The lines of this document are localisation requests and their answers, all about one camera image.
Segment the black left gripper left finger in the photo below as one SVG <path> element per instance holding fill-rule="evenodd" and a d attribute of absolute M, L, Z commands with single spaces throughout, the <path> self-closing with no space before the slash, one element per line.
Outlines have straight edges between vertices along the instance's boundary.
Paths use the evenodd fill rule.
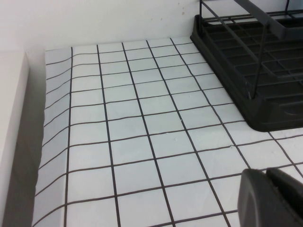
<path fill-rule="evenodd" d="M 242 172 L 238 197 L 238 215 L 241 227 L 283 227 L 284 208 L 274 185 L 261 171 Z"/>

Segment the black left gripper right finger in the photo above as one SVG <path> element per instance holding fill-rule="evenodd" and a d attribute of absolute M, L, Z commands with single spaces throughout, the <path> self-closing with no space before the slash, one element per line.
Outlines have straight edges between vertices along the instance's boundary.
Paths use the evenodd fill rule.
<path fill-rule="evenodd" d="M 278 191 L 280 200 L 286 211 L 282 211 L 282 217 L 290 218 L 291 224 L 285 227 L 303 226 L 303 184 L 277 168 L 266 170 L 266 176 Z"/>

